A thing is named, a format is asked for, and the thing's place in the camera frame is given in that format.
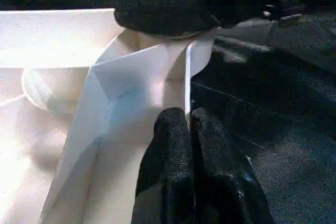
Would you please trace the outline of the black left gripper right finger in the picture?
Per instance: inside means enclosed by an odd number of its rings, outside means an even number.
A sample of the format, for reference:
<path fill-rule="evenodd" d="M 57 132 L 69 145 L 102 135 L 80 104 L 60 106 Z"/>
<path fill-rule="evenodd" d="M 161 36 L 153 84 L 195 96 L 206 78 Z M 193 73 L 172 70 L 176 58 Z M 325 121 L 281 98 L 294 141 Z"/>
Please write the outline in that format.
<path fill-rule="evenodd" d="M 199 223 L 274 223 L 251 163 L 221 121 L 205 108 L 191 114 Z"/>

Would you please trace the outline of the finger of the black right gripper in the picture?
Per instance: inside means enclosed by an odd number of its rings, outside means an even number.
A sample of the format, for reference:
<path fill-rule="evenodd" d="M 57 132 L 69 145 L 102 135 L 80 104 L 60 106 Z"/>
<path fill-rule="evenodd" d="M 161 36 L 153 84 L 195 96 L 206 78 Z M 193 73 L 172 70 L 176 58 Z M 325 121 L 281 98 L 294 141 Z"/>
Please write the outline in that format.
<path fill-rule="evenodd" d="M 219 25 L 217 0 L 117 0 L 117 23 L 166 38 L 188 37 Z"/>

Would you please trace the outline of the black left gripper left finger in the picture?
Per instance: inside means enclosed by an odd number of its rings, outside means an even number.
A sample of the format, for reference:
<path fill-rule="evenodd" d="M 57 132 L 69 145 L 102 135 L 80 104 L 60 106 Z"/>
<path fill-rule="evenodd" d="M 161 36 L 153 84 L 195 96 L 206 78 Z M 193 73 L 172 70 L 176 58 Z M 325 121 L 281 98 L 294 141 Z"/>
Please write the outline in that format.
<path fill-rule="evenodd" d="M 194 222 L 192 144 L 181 108 L 158 115 L 136 184 L 132 223 Z"/>

